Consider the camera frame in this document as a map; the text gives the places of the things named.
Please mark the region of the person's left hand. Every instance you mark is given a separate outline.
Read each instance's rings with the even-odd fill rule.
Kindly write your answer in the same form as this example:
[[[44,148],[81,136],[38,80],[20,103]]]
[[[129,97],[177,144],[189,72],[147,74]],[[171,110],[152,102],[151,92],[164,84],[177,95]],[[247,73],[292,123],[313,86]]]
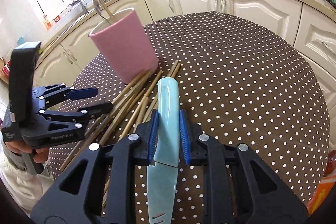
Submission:
[[[31,148],[23,140],[5,142],[5,145],[11,152],[17,154],[21,152],[31,154],[33,150],[35,150],[33,159],[36,163],[44,163],[49,158],[49,147],[39,149]]]

